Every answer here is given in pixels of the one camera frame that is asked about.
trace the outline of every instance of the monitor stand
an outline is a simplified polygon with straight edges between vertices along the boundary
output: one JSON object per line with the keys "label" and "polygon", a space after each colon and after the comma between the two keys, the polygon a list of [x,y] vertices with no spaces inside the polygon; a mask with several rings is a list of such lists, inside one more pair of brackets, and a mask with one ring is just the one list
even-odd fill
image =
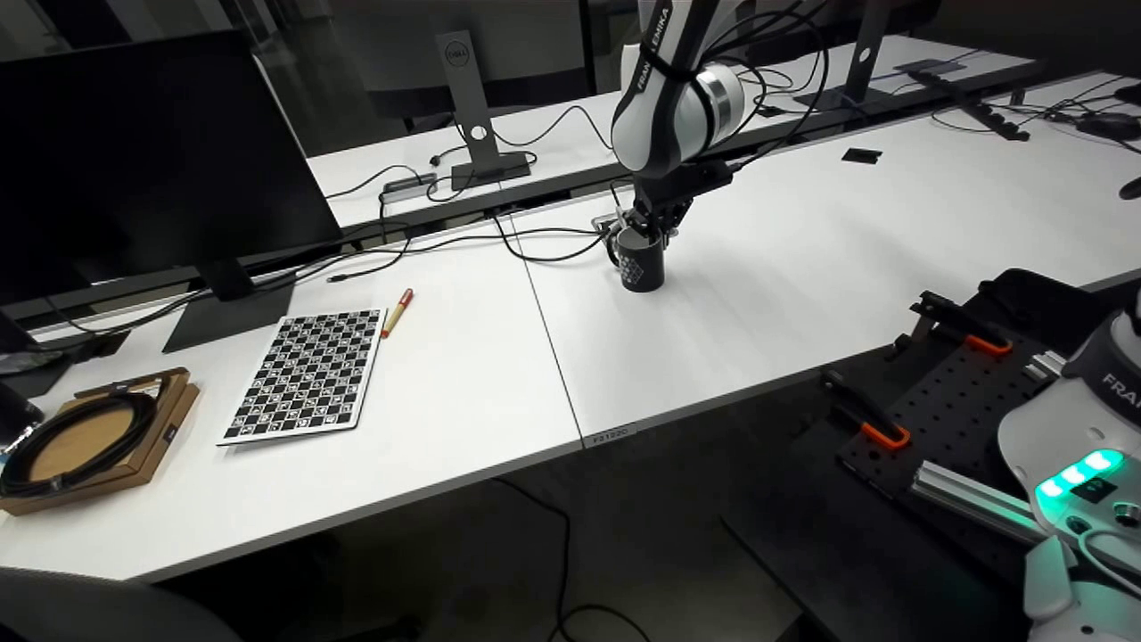
{"label": "monitor stand", "polygon": [[201,274],[210,295],[185,308],[166,353],[279,324],[291,315],[293,283],[258,290],[239,262],[201,265]]}
{"label": "monitor stand", "polygon": [[871,88],[871,75],[879,73],[887,17],[893,17],[887,0],[867,0],[846,85],[823,88],[819,95],[797,95],[797,103],[817,99],[819,112],[865,112],[867,103],[893,99],[887,93]]}
{"label": "monitor stand", "polygon": [[456,124],[470,155],[470,166],[453,168],[453,193],[531,176],[528,155],[500,155],[496,147],[491,112],[488,112],[485,78],[480,73],[480,57],[470,47],[470,31],[439,31],[436,47],[439,47],[444,73],[451,78]]}

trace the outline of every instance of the black bracket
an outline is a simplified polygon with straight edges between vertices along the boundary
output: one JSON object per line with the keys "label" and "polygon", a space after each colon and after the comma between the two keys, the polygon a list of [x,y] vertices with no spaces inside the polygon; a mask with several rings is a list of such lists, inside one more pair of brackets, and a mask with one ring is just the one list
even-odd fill
{"label": "black bracket", "polygon": [[975,353],[986,353],[992,362],[1001,362],[1014,341],[976,318],[972,318],[959,302],[923,294],[922,302],[912,302],[912,315],[922,315],[912,339],[928,339],[932,332],[957,332]]}

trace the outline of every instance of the monitor screen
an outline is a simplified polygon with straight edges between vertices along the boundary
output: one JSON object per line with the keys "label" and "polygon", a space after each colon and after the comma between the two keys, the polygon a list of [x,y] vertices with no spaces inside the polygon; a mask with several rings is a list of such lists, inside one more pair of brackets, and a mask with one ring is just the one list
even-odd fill
{"label": "monitor screen", "polygon": [[87,280],[340,240],[235,31],[0,64],[0,144],[0,205]]}

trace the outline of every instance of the round object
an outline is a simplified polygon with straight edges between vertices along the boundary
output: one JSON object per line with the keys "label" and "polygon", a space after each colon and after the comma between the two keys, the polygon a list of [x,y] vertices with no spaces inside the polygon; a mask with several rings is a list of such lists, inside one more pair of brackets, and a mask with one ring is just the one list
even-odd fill
{"label": "round object", "polygon": [[54,497],[121,465],[153,422],[153,395],[110,393],[40,425],[0,476],[4,497]]}

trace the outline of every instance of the desk surface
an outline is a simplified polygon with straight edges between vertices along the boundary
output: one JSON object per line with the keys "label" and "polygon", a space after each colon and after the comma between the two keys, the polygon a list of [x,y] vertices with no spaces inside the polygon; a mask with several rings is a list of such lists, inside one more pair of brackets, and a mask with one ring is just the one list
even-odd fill
{"label": "desk surface", "polygon": [[293,315],[396,302],[405,284],[419,300],[382,341],[357,432],[217,446],[272,330],[166,357],[167,318],[132,332],[113,362],[73,366],[42,406],[157,366],[191,366],[205,393],[150,485],[0,517],[0,564],[157,583],[582,446],[528,274],[500,243],[342,284],[310,280]]}
{"label": "desk surface", "polygon": [[[1039,88],[1051,103],[1104,78]],[[1115,195],[1139,157],[1035,124],[1035,144],[932,119],[805,144],[698,195],[667,249],[661,294],[625,294],[602,255],[531,267],[588,444],[867,353],[912,324],[923,290],[966,300],[1006,267],[1074,284],[1141,265],[1141,210]],[[879,166],[846,166],[871,147]],[[588,221],[611,195],[522,214]]]}
{"label": "desk surface", "polygon": [[[911,47],[898,60],[951,55]],[[504,132],[525,141],[538,123],[551,119],[509,119]],[[453,132],[431,132],[362,147],[319,157],[314,171],[332,193],[394,162],[424,168],[453,144]],[[880,166],[842,166],[838,155],[856,144],[884,150]],[[534,150],[534,171],[611,162],[586,124],[556,129]],[[1067,283],[1131,270],[1141,219],[1115,200],[1115,186],[1136,171],[1123,150],[1069,132],[1014,147],[918,119],[773,155],[704,195],[667,255],[667,290],[648,295],[625,294],[602,255],[538,267],[500,243],[412,256],[350,284],[314,280],[300,284],[298,315],[394,302],[405,284],[419,290],[419,302],[382,345],[365,429],[304,444],[216,446],[272,332],[161,357],[174,318],[157,320],[113,362],[74,366],[42,406],[109,377],[185,363],[205,395],[166,468],[146,488],[90,506],[0,517],[0,567],[173,577],[865,353],[912,320],[905,302],[922,290],[966,300],[976,280],[1014,265]],[[340,200],[340,221],[376,221],[376,193]],[[515,226],[611,210],[611,195],[582,195]]]}

